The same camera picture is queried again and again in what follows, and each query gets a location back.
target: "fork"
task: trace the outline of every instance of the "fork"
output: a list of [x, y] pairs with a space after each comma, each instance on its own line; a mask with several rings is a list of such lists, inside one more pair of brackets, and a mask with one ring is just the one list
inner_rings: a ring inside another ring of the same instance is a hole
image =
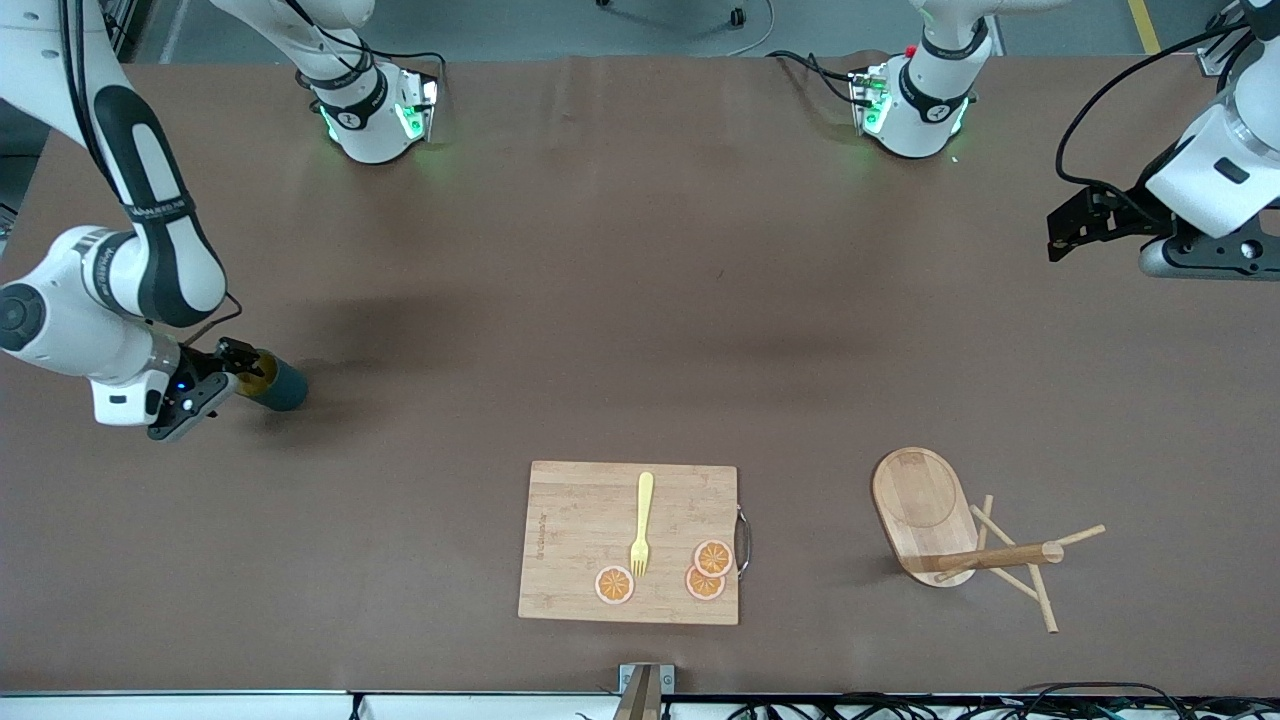
[[631, 574], [644, 575], [649, 569], [649, 503], [653, 500], [653, 473], [640, 473], [640, 498], [636, 502], [636, 542], [631, 543]]

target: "gray floor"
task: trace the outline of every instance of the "gray floor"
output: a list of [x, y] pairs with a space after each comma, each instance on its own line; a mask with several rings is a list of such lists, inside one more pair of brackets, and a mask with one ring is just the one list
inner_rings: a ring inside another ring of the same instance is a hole
[[[765, 0], [744, 0], [746, 27], [728, 26], [732, 0], [381, 0], [361, 35], [390, 51], [435, 50], [451, 60], [563, 55], [723, 55], [769, 28]], [[1225, 0], [1146, 0], [1162, 45], [1194, 35]], [[822, 56], [915, 42], [920, 19], [906, 0], [773, 0], [773, 32], [750, 55], [787, 49]], [[1012, 55], [1139, 54], [1128, 0], [1074, 0], [1000, 22]], [[137, 40], [140, 63], [282, 63], [283, 55], [205, 0], [155, 0]], [[18, 208], [45, 131], [0, 102], [0, 202]]]

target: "fork handle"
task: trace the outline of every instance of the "fork handle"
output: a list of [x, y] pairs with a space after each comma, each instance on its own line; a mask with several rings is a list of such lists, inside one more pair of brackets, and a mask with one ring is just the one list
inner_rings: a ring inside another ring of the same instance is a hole
[[636, 539], [649, 532], [649, 505], [653, 501], [653, 473], [640, 473], [640, 496], [636, 502]]

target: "table surface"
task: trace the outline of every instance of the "table surface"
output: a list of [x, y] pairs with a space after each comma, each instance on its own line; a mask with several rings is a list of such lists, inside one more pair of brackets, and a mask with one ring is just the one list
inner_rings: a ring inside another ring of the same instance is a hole
[[[180, 443], [97, 427], [84, 380], [0, 373], [0, 688], [1276, 694], [1280, 292], [1044, 256], [1059, 135], [1128, 59], [998, 59], [940, 155], [896, 159], [774, 60], [451, 65], [451, 142], [328, 143], [292, 69], [131, 67], [247, 309], [311, 380]], [[1212, 94], [1125, 83], [1069, 167], [1126, 184]], [[4, 277], [123, 218], [67, 140]], [[946, 457], [1044, 571], [900, 570], [870, 477]], [[735, 465], [739, 626], [520, 620], [534, 460]]]

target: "grapefruit slice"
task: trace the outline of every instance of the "grapefruit slice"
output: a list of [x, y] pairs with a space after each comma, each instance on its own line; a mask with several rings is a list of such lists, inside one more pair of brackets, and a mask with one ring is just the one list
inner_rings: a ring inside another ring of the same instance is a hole
[[685, 573], [685, 589], [689, 594], [694, 596], [696, 600], [716, 600], [724, 592], [724, 578], [708, 578], [698, 571], [696, 566], [690, 565], [689, 570]]
[[608, 605], [622, 605], [635, 592], [635, 578], [621, 565], [609, 565], [595, 577], [595, 596]]
[[721, 541], [707, 541], [694, 550], [694, 568], [708, 578], [723, 578], [733, 568], [733, 550]]

